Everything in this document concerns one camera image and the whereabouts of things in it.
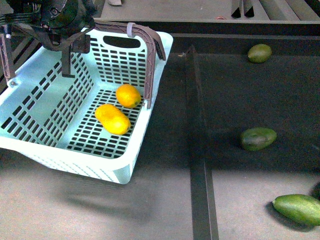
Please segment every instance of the plastic basket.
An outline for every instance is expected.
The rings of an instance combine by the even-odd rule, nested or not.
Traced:
[[[161,60],[155,49],[154,59],[149,59],[144,31],[139,30],[142,37],[134,37],[140,47],[119,48],[107,45],[104,36],[129,38],[126,33],[115,33],[119,29],[123,32],[123,26],[116,26],[114,32],[101,28],[89,32],[88,54],[71,55],[75,78],[62,77],[61,53],[43,47],[16,71],[11,80],[14,84],[9,82],[0,96],[0,147],[20,152],[51,169],[126,184],[167,61]],[[164,32],[158,35],[168,56],[173,38]],[[151,77],[148,68],[153,68]],[[136,108],[124,108],[117,102],[115,91],[124,83],[136,86],[144,96]],[[110,134],[96,120],[95,109],[106,103],[128,116],[128,133]]]

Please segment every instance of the orange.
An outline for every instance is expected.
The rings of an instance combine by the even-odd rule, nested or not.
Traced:
[[[133,109],[141,102],[139,91],[130,84],[124,84],[115,91],[118,102],[125,108]]]
[[[94,115],[102,126],[111,134],[123,135],[131,127],[129,118],[111,104],[99,106]]]

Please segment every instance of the brown basket handle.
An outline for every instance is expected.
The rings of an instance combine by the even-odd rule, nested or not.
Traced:
[[[147,48],[143,98],[147,100],[147,109],[149,109],[152,101],[156,53],[161,60],[166,60],[165,49],[158,33],[149,27],[134,23],[110,22],[99,19],[95,19],[95,29],[103,32],[127,34],[132,38],[137,35],[143,39]]]

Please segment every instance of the dark gray floor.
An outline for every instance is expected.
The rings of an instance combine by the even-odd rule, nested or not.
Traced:
[[[319,197],[319,57],[200,56],[202,90],[212,142],[209,157],[221,240],[317,240],[307,227],[277,213],[281,195]],[[267,127],[277,140],[258,152],[239,146],[240,133]]]
[[[51,170],[0,150],[1,240],[193,239],[184,62],[178,59],[172,54],[166,65],[129,184]]]

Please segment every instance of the green mango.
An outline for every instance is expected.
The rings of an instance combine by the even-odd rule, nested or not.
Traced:
[[[278,196],[273,207],[287,218],[308,226],[320,226],[320,201],[312,196],[290,194]]]
[[[245,130],[240,138],[243,149],[258,151],[272,144],[277,138],[277,133],[270,128],[255,127]]]
[[[249,61],[255,64],[261,64],[267,61],[272,54],[271,47],[265,44],[254,45],[248,52]]]

